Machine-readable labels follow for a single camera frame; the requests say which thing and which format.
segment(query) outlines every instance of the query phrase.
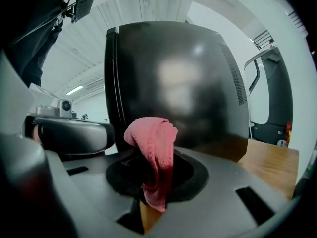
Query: camera lens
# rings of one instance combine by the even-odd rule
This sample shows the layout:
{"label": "camera lens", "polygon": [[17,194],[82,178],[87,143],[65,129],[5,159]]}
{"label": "camera lens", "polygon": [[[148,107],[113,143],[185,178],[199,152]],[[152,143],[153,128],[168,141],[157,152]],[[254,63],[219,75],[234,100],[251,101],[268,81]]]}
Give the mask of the camera lens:
{"label": "camera lens", "polygon": [[61,104],[61,107],[62,107],[65,111],[70,110],[70,102],[69,102],[69,101],[63,101],[62,104]]}

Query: wooden table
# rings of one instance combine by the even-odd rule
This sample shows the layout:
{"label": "wooden table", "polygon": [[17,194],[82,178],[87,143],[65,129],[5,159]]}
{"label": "wooden table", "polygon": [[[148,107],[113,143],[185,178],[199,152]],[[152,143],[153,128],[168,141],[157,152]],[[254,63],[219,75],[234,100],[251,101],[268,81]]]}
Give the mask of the wooden table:
{"label": "wooden table", "polygon": [[249,139],[247,153],[238,164],[290,200],[296,185],[298,161],[297,150]]}

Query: fluorescent light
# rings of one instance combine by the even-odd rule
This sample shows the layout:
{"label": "fluorescent light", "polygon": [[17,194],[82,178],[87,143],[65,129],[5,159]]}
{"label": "fluorescent light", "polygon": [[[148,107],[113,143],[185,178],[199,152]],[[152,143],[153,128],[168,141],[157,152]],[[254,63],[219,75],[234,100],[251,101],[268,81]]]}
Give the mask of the fluorescent light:
{"label": "fluorescent light", "polygon": [[83,88],[82,85],[77,86],[75,89],[73,89],[70,92],[66,93],[66,95],[71,95],[72,93],[74,93],[74,92],[76,92],[76,91],[78,91],[79,89],[82,89],[82,88]]}

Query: red microfiber cloth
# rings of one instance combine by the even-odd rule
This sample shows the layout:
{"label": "red microfiber cloth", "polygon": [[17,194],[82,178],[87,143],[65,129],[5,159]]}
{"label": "red microfiber cloth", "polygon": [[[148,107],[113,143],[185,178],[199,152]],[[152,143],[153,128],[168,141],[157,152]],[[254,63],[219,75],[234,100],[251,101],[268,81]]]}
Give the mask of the red microfiber cloth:
{"label": "red microfiber cloth", "polygon": [[129,125],[124,140],[139,147],[151,164],[154,177],[142,185],[147,203],[164,212],[166,197],[172,190],[174,166],[174,141],[177,129],[167,119],[144,117]]}

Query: white ceiling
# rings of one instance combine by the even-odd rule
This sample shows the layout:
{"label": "white ceiling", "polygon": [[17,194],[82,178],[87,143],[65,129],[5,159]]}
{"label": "white ceiling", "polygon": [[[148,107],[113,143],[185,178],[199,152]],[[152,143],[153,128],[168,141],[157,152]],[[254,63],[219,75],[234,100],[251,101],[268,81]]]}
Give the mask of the white ceiling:
{"label": "white ceiling", "polygon": [[[133,22],[185,22],[192,0],[94,0],[89,15],[64,22],[43,66],[42,87],[61,98],[80,101],[103,91],[104,51],[109,28]],[[69,96],[78,85],[84,88]]]}

